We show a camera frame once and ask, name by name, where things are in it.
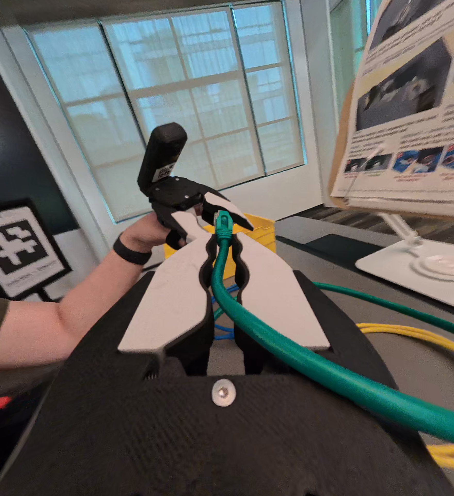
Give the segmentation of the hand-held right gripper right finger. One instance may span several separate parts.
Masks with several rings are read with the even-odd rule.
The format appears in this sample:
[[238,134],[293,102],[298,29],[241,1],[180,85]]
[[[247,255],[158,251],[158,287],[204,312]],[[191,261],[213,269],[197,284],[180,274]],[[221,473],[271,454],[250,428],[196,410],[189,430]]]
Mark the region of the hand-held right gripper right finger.
[[281,335],[312,351],[330,343],[291,267],[244,233],[232,239],[241,304]]

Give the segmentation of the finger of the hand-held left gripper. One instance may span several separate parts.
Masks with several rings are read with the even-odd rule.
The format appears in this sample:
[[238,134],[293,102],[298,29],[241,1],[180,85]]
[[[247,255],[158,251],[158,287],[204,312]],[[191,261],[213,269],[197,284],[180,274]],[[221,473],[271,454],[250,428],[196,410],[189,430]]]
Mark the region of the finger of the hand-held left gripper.
[[198,218],[192,211],[175,211],[172,214],[172,218],[180,227],[176,231],[181,233],[181,238],[185,240],[185,243],[209,238],[209,232],[198,223]]
[[213,225],[215,214],[219,211],[228,212],[235,224],[247,225],[247,217],[230,200],[211,192],[206,192],[204,194],[204,221]]

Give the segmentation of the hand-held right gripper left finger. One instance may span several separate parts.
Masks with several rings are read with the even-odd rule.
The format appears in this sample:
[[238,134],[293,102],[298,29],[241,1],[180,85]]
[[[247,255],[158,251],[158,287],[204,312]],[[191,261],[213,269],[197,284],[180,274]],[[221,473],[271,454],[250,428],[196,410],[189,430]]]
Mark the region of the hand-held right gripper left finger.
[[190,340],[199,354],[214,336],[209,291],[216,244],[205,232],[165,260],[152,275],[118,345],[121,353],[165,354]]

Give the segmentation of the yellow plastic bin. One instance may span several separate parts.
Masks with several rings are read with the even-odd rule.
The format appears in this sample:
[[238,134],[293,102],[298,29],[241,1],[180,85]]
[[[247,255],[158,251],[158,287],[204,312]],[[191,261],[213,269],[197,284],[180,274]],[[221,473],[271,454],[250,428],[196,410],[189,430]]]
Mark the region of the yellow plastic bin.
[[[275,252],[274,222],[250,214],[246,216],[254,225],[254,230],[248,231],[235,224],[233,234],[243,233],[248,238]],[[163,287],[170,286],[172,289],[183,292],[200,288],[203,281],[202,276],[205,275],[207,269],[212,270],[215,259],[208,252],[208,243],[214,234],[214,227],[207,226],[203,228],[209,232],[208,239],[197,239],[192,243],[188,243],[166,258],[158,268],[154,279]]]

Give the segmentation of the person's left forearm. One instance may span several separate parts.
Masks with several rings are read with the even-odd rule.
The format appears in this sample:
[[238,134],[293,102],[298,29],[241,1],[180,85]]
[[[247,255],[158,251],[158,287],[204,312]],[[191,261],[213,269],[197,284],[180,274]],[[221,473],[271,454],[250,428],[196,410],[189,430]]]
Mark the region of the person's left forearm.
[[141,272],[142,266],[124,261],[112,250],[60,302],[10,301],[0,328],[0,370],[68,358]]

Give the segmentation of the person's left hand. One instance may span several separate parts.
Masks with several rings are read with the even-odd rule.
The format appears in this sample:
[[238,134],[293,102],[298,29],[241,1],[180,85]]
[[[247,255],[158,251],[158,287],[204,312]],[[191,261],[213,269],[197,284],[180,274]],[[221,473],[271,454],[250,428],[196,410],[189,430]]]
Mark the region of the person's left hand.
[[127,227],[119,239],[131,251],[147,253],[154,247],[163,245],[169,233],[170,229],[163,226],[152,211]]

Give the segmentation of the black wrist band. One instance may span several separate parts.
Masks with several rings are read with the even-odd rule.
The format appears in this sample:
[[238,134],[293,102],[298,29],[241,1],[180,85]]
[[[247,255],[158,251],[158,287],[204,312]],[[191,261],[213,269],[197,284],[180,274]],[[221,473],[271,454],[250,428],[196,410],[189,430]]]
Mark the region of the black wrist band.
[[134,265],[140,265],[140,266],[145,266],[146,263],[148,263],[149,259],[152,256],[151,251],[147,252],[139,252],[139,251],[134,251],[130,248],[128,248],[126,245],[124,245],[121,241],[121,236],[122,234],[119,235],[119,237],[115,240],[113,244],[113,251],[124,261],[134,264]]

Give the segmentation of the large grid window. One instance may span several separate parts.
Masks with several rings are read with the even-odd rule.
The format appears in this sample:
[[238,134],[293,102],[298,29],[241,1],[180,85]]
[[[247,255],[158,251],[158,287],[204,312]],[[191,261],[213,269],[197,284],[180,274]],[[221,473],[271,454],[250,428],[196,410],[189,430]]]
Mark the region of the large grid window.
[[226,189],[303,165],[280,1],[42,24],[25,34],[113,223],[150,210],[137,176],[158,126],[172,174]]

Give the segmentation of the white stand base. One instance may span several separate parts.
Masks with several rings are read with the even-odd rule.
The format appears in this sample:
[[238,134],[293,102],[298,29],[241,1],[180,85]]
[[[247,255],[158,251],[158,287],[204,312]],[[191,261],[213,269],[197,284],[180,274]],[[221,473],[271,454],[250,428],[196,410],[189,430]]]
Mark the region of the white stand base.
[[355,267],[454,308],[454,245],[420,237],[398,214],[378,216],[400,241],[360,258]]

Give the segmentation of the black framed marker sign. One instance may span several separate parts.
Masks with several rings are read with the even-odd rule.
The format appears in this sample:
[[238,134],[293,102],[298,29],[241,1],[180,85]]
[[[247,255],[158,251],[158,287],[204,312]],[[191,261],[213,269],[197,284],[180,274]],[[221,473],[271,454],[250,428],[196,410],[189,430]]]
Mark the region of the black framed marker sign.
[[54,302],[46,287],[71,271],[32,200],[0,203],[0,298]]

